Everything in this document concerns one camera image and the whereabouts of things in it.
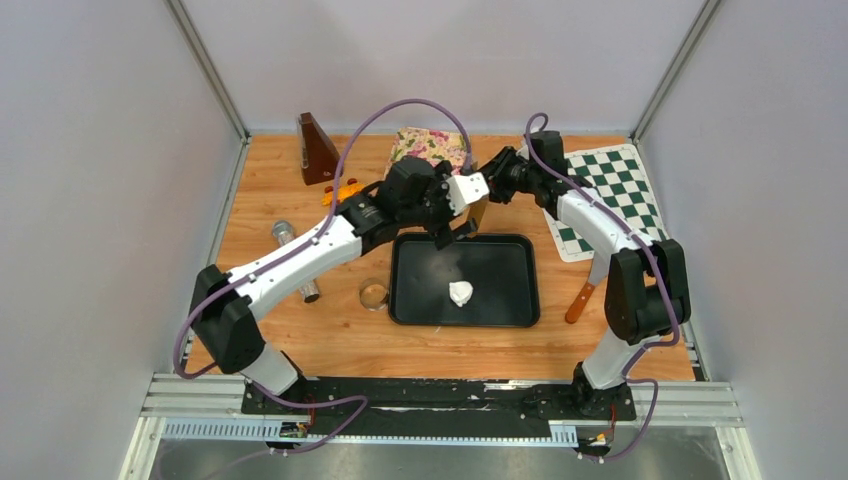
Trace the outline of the orange toy car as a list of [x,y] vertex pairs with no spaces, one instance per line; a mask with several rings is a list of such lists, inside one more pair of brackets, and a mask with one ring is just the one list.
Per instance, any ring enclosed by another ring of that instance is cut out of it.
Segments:
[[322,206],[331,206],[359,193],[365,188],[365,184],[355,178],[349,178],[343,185],[333,187],[327,186],[321,200]]

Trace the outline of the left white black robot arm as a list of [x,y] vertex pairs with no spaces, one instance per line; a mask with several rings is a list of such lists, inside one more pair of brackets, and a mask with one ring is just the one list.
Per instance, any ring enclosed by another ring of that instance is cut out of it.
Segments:
[[260,385],[283,413],[306,400],[300,371],[262,336],[258,322],[278,303],[323,273],[420,227],[444,248],[477,228],[451,223],[489,188],[481,173],[454,173],[412,156],[394,163],[386,177],[348,197],[313,229],[264,257],[228,272],[215,265],[197,276],[188,325],[222,372]]

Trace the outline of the black baking tray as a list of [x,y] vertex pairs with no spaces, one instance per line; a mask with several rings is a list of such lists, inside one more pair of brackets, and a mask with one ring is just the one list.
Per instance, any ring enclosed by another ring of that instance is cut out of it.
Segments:
[[[468,281],[457,307],[450,282]],[[518,234],[478,234],[437,250],[425,233],[405,233],[392,249],[388,315],[398,325],[529,328],[540,319],[532,242]]]

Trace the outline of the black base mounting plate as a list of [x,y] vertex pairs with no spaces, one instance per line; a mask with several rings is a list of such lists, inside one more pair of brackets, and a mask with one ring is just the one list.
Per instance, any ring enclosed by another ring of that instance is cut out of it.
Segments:
[[583,384],[509,389],[503,381],[319,377],[297,381],[282,397],[301,404],[359,395],[368,404],[345,428],[348,435],[542,438],[552,420],[609,424],[636,417],[626,385],[592,393]]

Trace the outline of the wooden handled metal scraper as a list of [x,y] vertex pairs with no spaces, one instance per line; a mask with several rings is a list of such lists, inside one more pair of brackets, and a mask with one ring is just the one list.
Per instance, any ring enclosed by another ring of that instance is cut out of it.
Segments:
[[568,324],[574,324],[580,319],[596,288],[608,275],[608,270],[609,261],[595,253],[588,278],[565,313],[564,320]]

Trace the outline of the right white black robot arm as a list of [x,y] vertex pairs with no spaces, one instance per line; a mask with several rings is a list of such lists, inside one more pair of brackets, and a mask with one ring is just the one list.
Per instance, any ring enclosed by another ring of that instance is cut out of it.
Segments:
[[489,199],[507,204],[517,193],[571,227],[592,248],[590,284],[605,281],[608,328],[593,353],[578,364],[571,403],[584,417],[596,417],[611,403],[610,390],[653,347],[673,346],[691,315],[682,246],[656,240],[631,227],[602,199],[590,181],[569,172],[560,134],[530,133],[524,152],[503,148],[485,164]]

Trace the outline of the brown wooden metronome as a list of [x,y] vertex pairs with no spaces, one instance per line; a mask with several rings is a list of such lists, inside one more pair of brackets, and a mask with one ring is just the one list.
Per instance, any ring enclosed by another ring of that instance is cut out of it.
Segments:
[[300,170],[305,185],[312,186],[332,181],[339,164],[340,154],[311,112],[297,118],[300,143]]

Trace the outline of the green white chess mat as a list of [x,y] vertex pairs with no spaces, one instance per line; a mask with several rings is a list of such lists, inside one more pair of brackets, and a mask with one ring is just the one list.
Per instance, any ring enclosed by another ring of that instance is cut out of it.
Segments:
[[[657,240],[666,240],[664,222],[643,162],[632,144],[619,144],[566,154],[570,172],[584,177],[604,202],[632,227]],[[590,260],[594,251],[573,228],[545,215],[562,261]]]

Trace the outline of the aluminium frame rail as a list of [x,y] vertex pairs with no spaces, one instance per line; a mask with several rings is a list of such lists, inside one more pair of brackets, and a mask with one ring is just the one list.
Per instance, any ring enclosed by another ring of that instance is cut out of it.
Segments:
[[603,435],[619,451],[628,427],[642,436],[710,428],[730,478],[760,477],[734,392],[723,382],[581,394],[565,381],[324,377],[299,382],[286,398],[279,404],[235,375],[187,381],[157,374],[120,477],[147,478],[165,439],[586,450]]

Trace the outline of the floral rectangular tray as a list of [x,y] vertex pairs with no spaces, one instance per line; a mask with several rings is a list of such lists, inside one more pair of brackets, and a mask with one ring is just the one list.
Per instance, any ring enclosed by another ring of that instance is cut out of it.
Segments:
[[467,145],[458,132],[404,127],[397,131],[386,170],[404,156],[413,156],[436,166],[447,161],[459,174],[466,160]]

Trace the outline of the wooden pastry roller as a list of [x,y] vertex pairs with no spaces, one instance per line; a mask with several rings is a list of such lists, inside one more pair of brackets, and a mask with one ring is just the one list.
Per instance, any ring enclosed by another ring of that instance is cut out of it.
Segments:
[[489,204],[489,199],[484,196],[480,200],[475,201],[468,208],[467,220],[474,224],[474,230],[478,231],[482,226],[482,221]]

